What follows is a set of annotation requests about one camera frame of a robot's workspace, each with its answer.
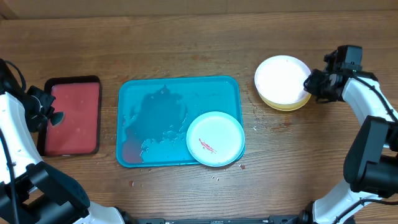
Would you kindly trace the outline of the dark green sponge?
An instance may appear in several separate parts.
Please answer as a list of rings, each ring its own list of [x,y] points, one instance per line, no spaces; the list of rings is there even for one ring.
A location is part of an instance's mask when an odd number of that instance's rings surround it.
[[[50,123],[52,124],[52,126],[56,126],[56,125],[60,124],[64,120],[64,117],[65,117],[65,113],[64,112],[53,113],[50,116]]]

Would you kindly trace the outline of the yellow-green plate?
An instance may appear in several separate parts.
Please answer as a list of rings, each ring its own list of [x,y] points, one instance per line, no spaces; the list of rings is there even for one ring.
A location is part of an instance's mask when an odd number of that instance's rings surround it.
[[[308,94],[304,99],[296,102],[296,103],[292,103],[292,104],[278,104],[278,103],[274,103],[269,101],[268,99],[266,99],[265,97],[263,97],[262,95],[260,95],[261,99],[271,108],[276,109],[276,110],[280,110],[280,111],[293,111],[293,110],[297,110],[301,107],[303,107],[310,99],[312,95]]]

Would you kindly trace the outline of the white plate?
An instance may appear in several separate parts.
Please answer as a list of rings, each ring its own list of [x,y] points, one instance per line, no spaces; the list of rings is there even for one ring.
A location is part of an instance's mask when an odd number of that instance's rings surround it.
[[[310,97],[303,86],[310,73],[301,60],[288,55],[276,55],[258,66],[254,83],[259,95],[267,101],[287,106]]]

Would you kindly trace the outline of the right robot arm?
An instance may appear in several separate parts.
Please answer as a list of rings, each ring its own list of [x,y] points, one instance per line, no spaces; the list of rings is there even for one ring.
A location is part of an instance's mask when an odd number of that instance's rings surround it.
[[[359,70],[314,70],[305,90],[329,103],[344,101],[361,127],[344,161],[344,179],[324,197],[308,204],[289,223],[353,223],[370,203],[390,205],[397,193],[397,111],[382,94],[374,74]]]

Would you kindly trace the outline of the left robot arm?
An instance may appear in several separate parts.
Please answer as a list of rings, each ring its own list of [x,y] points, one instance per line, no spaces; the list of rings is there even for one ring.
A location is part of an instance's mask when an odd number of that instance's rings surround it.
[[[59,124],[55,97],[16,79],[1,60],[1,218],[8,223],[135,223],[118,207],[89,200],[72,177],[45,163],[32,133]]]

